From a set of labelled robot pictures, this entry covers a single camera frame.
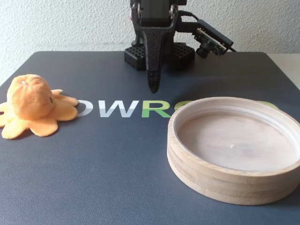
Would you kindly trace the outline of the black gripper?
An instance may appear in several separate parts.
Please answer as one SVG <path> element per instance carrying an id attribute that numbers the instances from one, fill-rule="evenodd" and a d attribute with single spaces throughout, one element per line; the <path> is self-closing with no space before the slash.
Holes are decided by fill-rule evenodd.
<path id="1" fill-rule="evenodd" d="M 184 0 L 132 0 L 130 19 L 140 30 L 146 58 L 148 86 L 152 93 L 159 89 L 163 59 L 173 55 L 173 37 L 178 18 L 178 6 Z"/>

